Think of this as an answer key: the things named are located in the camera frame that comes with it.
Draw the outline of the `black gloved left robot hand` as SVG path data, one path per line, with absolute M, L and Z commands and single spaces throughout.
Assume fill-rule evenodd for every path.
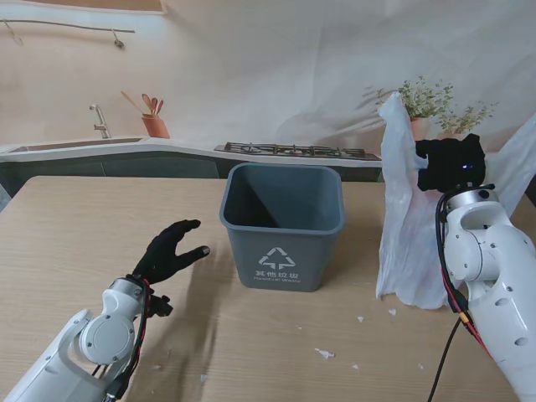
M 168 226 L 151 241 L 132 274 L 153 285 L 168 280 L 177 272 L 208 256 L 210 248 L 206 245 L 181 255 L 176 254 L 178 243 L 200 225 L 201 222 L 197 219 L 185 219 Z

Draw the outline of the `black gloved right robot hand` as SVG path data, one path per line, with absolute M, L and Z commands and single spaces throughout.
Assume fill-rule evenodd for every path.
M 418 172 L 421 191 L 447 193 L 456 188 L 480 186 L 486 177 L 485 152 L 480 137 L 470 133 L 464 139 L 421 140 L 415 153 L 428 164 Z

